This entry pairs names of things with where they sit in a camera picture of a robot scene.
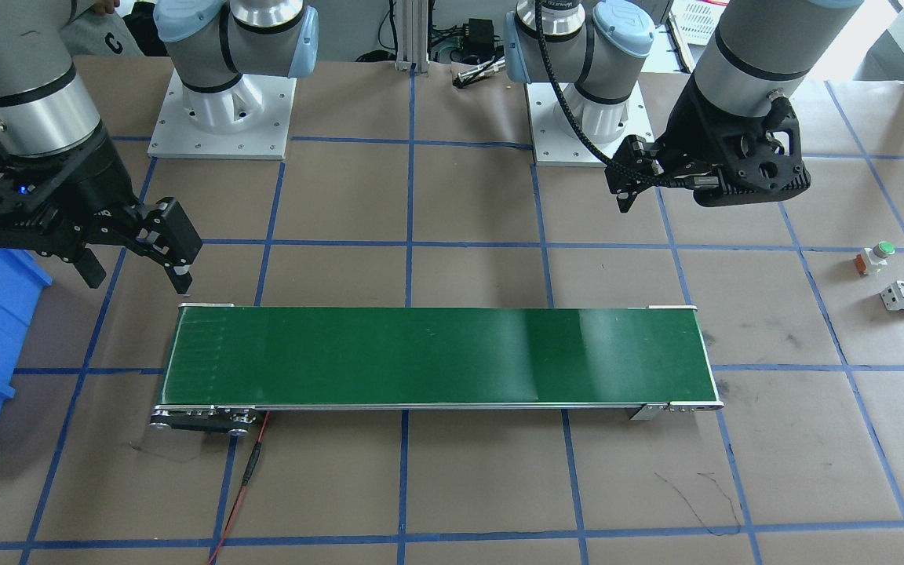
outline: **black scribble mark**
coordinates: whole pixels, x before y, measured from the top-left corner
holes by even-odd
[[[714,485],[717,485],[717,490],[720,490],[720,493],[724,494],[724,497],[727,498],[728,503],[731,503],[731,514],[735,517],[734,522],[735,522],[736,528],[735,528],[735,530],[733,530],[733,532],[729,532],[727,534],[719,534],[719,533],[715,532],[713,530],[713,528],[710,528],[710,526],[707,526],[706,523],[703,522],[703,518],[700,518],[700,515],[697,514],[696,508],[693,508],[693,505],[689,503],[689,498],[686,498],[685,494],[682,494],[682,490],[679,490],[679,487],[676,487],[675,485],[673,485],[671,480],[665,479],[664,476],[658,475],[657,472],[655,472],[654,475],[657,476],[658,479],[664,480],[664,482],[667,483],[667,485],[669,487],[671,487],[672,490],[675,490],[676,494],[678,494],[679,497],[682,498],[682,501],[684,501],[684,503],[686,503],[687,507],[689,507],[689,512],[693,512],[693,516],[696,517],[696,521],[699,522],[700,526],[703,526],[703,529],[707,530],[707,532],[710,533],[711,536],[717,536],[717,537],[733,536],[735,534],[740,534],[742,532],[742,522],[740,522],[738,519],[738,513],[734,511],[735,504],[733,503],[733,501],[731,501],[731,497],[728,497],[727,494],[724,493],[724,489],[721,489],[720,485],[717,485],[717,481],[714,480],[714,478],[712,476],[708,476],[707,473],[705,473],[705,472],[697,473],[697,475],[706,476],[707,479],[713,480]]]
[[[146,450],[146,448],[142,447],[139,443],[135,443],[135,441],[126,441],[125,446],[132,448],[132,450],[137,451],[140,454],[151,455],[152,457],[158,457],[161,459],[166,459],[166,461],[175,462],[175,464],[186,464],[186,462],[194,461],[194,459],[198,458],[197,455],[194,457],[188,457],[186,459],[170,457],[168,454],[159,454],[153,450]]]

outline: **conveyor belt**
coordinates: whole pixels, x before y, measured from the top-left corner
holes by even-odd
[[[695,308],[180,307],[154,425],[261,410],[721,408]]]

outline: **black rubber ring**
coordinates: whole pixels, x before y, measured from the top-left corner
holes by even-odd
[[[588,90],[582,89],[581,85],[578,85],[577,83],[574,84],[574,89],[577,90],[581,96],[585,97],[585,99],[591,100],[596,104],[606,104],[607,106],[610,106],[611,104],[621,104],[630,100],[630,94],[621,97],[621,99],[604,99],[603,97],[597,97],[595,94],[589,93]]]
[[[232,53],[229,51],[229,4],[222,5],[222,12],[218,15],[218,42],[222,47],[222,61],[229,71],[238,74],[239,69],[232,62]]]
[[[585,62],[581,65],[581,74],[578,79],[574,80],[575,85],[581,85],[588,78],[589,72],[592,72],[592,59],[595,57],[595,25],[592,22],[592,16],[585,16],[585,29],[588,30],[588,41],[585,43]]]
[[[243,28],[246,31],[251,31],[253,33],[259,33],[259,35],[273,35],[273,33],[284,33],[292,27],[297,26],[298,23],[302,21],[302,18],[305,18],[305,4],[302,4],[302,9],[298,10],[298,14],[295,15],[294,18],[291,18],[287,22],[281,23],[279,25],[274,25],[272,27],[257,27],[255,25],[241,22],[239,21],[239,18],[232,16],[232,19],[236,20],[236,24],[239,25],[240,28]]]
[[[525,22],[521,21],[521,18],[518,17],[518,12],[516,12],[516,27],[520,29],[521,32],[523,32],[525,35],[530,36],[532,39],[535,39],[538,42],[539,34],[530,26],[525,25]],[[543,31],[543,35],[546,36],[546,43],[569,42],[571,39],[574,39],[574,37],[577,37],[578,33],[581,33],[581,29],[567,33],[567,35],[549,35],[549,33],[545,33],[545,31]]]
[[[51,94],[57,93],[58,90],[64,89],[65,86],[71,85],[75,80],[75,65],[71,65],[64,75],[58,76],[47,85],[37,86],[36,89],[28,90],[25,93],[6,94],[0,97],[0,108],[10,108],[20,106],[21,104],[29,104],[32,101],[46,99]]]
[[[232,80],[229,80],[229,82],[222,83],[222,85],[219,85],[219,86],[194,86],[194,85],[188,85],[186,82],[184,82],[184,87],[185,87],[185,89],[194,90],[195,93],[215,94],[215,93],[221,93],[222,90],[227,90],[233,86],[236,86],[236,83],[240,82],[240,80],[242,80],[242,79],[243,79],[243,75],[236,75],[236,76],[233,76]]]
[[[769,82],[788,82],[789,80],[794,80],[807,75],[807,72],[811,70],[808,68],[807,71],[786,72],[786,74],[785,72],[763,71],[761,68],[747,64],[742,58],[739,58],[738,55],[731,52],[731,47],[728,47],[727,43],[724,43],[724,37],[720,36],[720,26],[717,26],[717,29],[714,30],[713,39],[714,43],[717,45],[717,50],[720,51],[720,54],[724,55],[725,60],[727,60],[729,64],[734,65],[735,68],[744,72],[746,75],[754,76],[754,78],[769,80]]]

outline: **blue joint cap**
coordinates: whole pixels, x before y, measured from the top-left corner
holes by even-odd
[[[807,2],[829,10],[842,10],[861,5],[864,0],[807,0]]]
[[[654,21],[626,0],[603,0],[592,10],[595,26],[614,47],[632,57],[645,58],[654,43]]]
[[[187,39],[218,18],[225,0],[160,0],[151,18],[164,43]]]
[[[521,53],[521,42],[518,39],[518,28],[514,12],[505,15],[505,66],[508,69],[508,78],[512,82],[520,82],[528,85],[532,82],[525,68],[525,57]]]
[[[302,20],[302,29],[298,35],[295,54],[291,57],[288,78],[304,78],[312,75],[312,69],[316,68],[316,53],[319,51],[319,12],[306,5]]]

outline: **person's hand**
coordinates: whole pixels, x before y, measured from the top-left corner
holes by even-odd
[[[112,14],[114,8],[119,5],[121,5],[121,0],[97,0],[97,3],[93,4],[93,11],[100,15]]]

